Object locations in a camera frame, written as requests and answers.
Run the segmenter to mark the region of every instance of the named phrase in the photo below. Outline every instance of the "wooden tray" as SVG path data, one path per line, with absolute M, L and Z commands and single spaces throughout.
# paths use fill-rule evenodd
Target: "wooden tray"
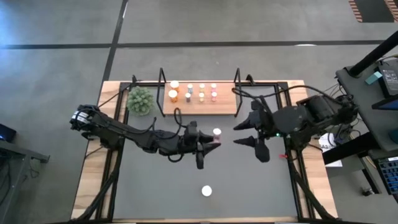
M 236 95 L 231 91 L 235 87 L 235 83 L 216 83 L 217 100 L 211 100 L 211 84 L 212 82 L 203 82 L 205 86 L 205 100 L 199 101 L 199 85 L 201 83 L 191 83 L 193 85 L 193 93 L 191 102 L 187 103 L 185 94 L 188 93 L 187 85 L 189 83 L 181 83 L 178 93 L 178 101 L 172 103 L 169 98 L 171 90 L 170 83 L 165 84 L 163 113 L 173 114 L 175 108 L 181 109 L 181 114 L 235 114 L 236 113 Z

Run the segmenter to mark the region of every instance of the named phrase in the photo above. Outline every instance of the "green plant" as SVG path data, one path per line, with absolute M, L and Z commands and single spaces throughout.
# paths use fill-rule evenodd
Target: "green plant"
M 136 116 L 147 115 L 154 106 L 154 96 L 147 88 L 133 88 L 127 98 L 128 110 Z

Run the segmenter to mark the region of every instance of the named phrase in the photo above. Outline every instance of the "floor mat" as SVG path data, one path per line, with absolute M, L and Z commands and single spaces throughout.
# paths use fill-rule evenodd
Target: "floor mat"
M 358 22 L 398 21 L 398 0 L 349 0 Z

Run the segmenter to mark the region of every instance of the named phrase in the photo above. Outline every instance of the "white bottle cap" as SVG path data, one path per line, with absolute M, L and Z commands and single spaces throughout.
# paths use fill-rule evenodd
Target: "white bottle cap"
M 180 86 L 180 84 L 178 83 L 178 81 L 171 81 L 170 82 L 170 86 L 172 88 L 178 88 L 178 86 Z
M 177 97 L 177 91 L 175 91 L 175 90 L 170 90 L 170 91 L 169 91 L 169 97 L 171 97 L 171 98 Z
M 213 134 L 219 136 L 221 134 L 221 129 L 220 128 L 213 129 Z
M 212 189 L 209 185 L 206 185 L 201 189 L 201 194 L 203 194 L 203 196 L 205 196 L 205 197 L 209 197 L 211 195 L 211 193 L 212 193 Z

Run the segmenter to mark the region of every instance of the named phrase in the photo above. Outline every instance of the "concrete floor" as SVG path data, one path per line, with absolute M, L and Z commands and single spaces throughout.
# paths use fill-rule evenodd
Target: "concrete floor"
M 2 44 L 111 43 L 122 0 L 0 1 Z M 360 24 L 348 0 L 129 0 L 120 43 L 189 41 L 374 40 L 397 24 Z M 256 79 L 301 79 L 326 89 L 335 71 L 374 45 L 118 49 L 110 80 L 233 78 L 237 67 Z M 13 223 L 69 219 L 86 141 L 68 120 L 79 104 L 95 104 L 109 49 L 0 50 L 0 123 L 17 143 L 51 154 L 28 180 Z M 359 127 L 365 132 L 366 127 Z M 344 220 L 394 223 L 397 204 L 384 192 L 362 197 L 361 173 L 330 178 Z

